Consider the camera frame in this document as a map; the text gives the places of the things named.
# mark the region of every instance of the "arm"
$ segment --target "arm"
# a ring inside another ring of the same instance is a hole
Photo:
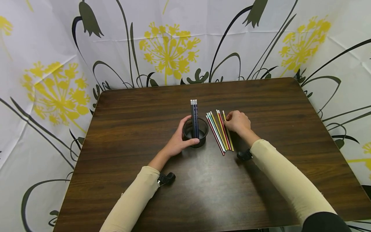
[[[253,161],[294,208],[301,225],[318,212],[336,214],[321,192],[297,167],[251,130],[250,120],[244,113],[232,111],[226,119],[224,124],[251,147]]]
[[[129,232],[134,227],[148,201],[153,197],[159,185],[157,179],[166,162],[188,146],[199,143],[199,139],[182,140],[182,128],[191,116],[179,123],[178,129],[167,145],[153,158],[148,166],[142,167],[133,183],[121,195],[100,232]]]

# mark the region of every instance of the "blue pencil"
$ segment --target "blue pencil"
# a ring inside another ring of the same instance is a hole
[[[191,116],[192,116],[192,128],[193,128],[192,138],[195,138],[195,136],[196,136],[196,126],[195,126],[195,124],[194,124],[194,107],[193,107],[193,100],[191,100]]]
[[[197,118],[196,118],[196,100],[192,100],[193,102],[193,117],[194,117],[194,121],[193,121],[193,126],[194,126],[194,135],[193,135],[193,138],[198,138],[197,137]]]
[[[198,107],[197,107],[197,99],[195,101],[195,109],[196,109],[196,138],[200,138],[199,130],[198,130]]]

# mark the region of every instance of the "right hand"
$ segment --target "right hand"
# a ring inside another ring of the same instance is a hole
[[[245,113],[238,110],[231,111],[226,117],[224,125],[231,130],[236,132],[239,136],[247,130],[251,130],[251,122]]]

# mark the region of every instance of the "black wrist strap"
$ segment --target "black wrist strap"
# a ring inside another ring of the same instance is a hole
[[[159,183],[159,185],[164,185],[164,184],[171,184],[172,182],[174,182],[175,180],[175,174],[172,173],[172,172],[169,172],[169,174],[167,174],[165,176],[165,174],[163,173],[160,173],[160,176],[158,177],[157,179],[157,183]]]
[[[248,161],[253,157],[253,155],[250,152],[250,149],[247,149],[245,152],[238,152],[237,153],[237,158],[242,160],[242,161]]]

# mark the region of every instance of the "mesh pencil cup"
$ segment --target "mesh pencil cup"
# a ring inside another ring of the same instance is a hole
[[[209,132],[209,126],[207,125],[207,122],[203,120],[202,118],[197,118],[198,120],[198,133],[199,133],[199,140],[200,142],[196,145],[193,145],[191,147],[198,148],[202,147],[206,142],[206,135]],[[183,140],[189,140],[193,138],[193,127],[192,127],[192,119],[188,119],[184,126],[183,126]]]

